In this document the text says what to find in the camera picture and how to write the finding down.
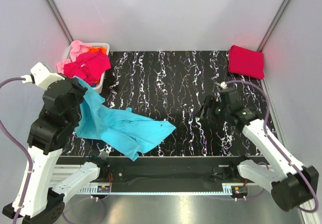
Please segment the cyan t shirt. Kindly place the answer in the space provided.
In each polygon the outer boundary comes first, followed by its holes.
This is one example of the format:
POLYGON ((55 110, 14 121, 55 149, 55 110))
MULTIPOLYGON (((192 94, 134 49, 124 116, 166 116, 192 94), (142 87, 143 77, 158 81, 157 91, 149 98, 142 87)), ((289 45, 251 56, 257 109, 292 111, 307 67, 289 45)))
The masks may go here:
POLYGON ((74 77, 86 89, 80 104, 81 120, 74 129, 77 137, 102 140, 127 158, 135 161, 159 145, 176 127, 170 122, 151 118, 125 110, 111 109, 89 84, 74 77))

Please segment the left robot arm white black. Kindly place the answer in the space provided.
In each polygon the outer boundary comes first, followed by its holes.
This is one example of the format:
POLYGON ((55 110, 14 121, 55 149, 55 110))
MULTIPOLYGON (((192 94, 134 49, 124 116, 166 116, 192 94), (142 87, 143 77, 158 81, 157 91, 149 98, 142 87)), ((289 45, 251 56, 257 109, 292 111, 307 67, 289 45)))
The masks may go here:
POLYGON ((65 205, 84 186, 108 178, 109 163, 99 156, 91 156, 65 180, 50 186, 67 138, 84 118, 81 107, 88 91, 89 87, 80 79, 55 76, 45 87, 44 105, 31 125, 27 148, 1 124, 1 131, 27 158, 17 197, 2 210, 13 223, 19 219, 23 223, 55 223, 63 215, 65 205))

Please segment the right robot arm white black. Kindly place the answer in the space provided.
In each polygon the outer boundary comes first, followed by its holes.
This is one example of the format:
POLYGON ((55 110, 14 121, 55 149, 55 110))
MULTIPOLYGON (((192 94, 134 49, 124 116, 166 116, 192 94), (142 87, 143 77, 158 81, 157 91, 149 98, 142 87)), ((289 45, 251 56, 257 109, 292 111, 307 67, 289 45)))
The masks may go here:
POLYGON ((206 96, 197 117, 206 123, 232 124, 259 149, 271 166, 265 169, 247 157, 240 157, 229 166, 228 176, 232 181, 254 182, 270 192, 283 211, 310 200, 315 203, 312 212, 316 211, 319 172, 313 166, 306 167, 283 146, 258 112, 244 105, 237 89, 225 88, 217 97, 206 96))

